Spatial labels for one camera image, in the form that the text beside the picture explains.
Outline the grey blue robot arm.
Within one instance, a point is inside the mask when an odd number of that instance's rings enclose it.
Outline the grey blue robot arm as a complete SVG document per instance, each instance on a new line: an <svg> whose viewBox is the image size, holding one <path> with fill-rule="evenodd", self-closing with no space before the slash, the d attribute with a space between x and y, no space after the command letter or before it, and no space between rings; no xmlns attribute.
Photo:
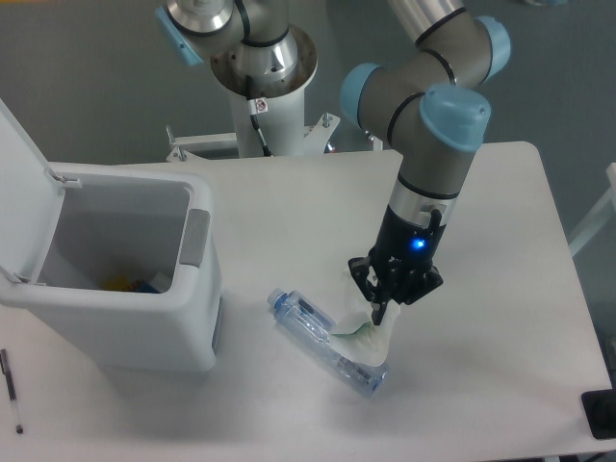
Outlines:
<svg viewBox="0 0 616 462"><path fill-rule="evenodd" d="M491 116L475 87L511 47L496 19L472 17L460 1L391 7L417 55L394 70L360 64L340 91L345 117L402 157L374 246L348 263L374 324L390 302L412 304L442 283L433 257ZM242 156L306 150L303 92L317 58L287 2L166 1L156 17L182 59L209 64L230 93Z"/></svg>

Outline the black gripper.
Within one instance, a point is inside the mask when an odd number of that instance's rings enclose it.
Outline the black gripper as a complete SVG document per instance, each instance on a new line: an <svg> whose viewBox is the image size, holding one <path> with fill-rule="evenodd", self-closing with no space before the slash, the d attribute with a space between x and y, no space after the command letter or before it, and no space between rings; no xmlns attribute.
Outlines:
<svg viewBox="0 0 616 462"><path fill-rule="evenodd" d="M369 257L355 257L347 265L351 278L372 307L372 322L382 323L391 301L411 305L443 284L433 265L444 234L443 214L429 213L428 225L400 217L391 206L385 215ZM371 281L371 268L377 276Z"/></svg>

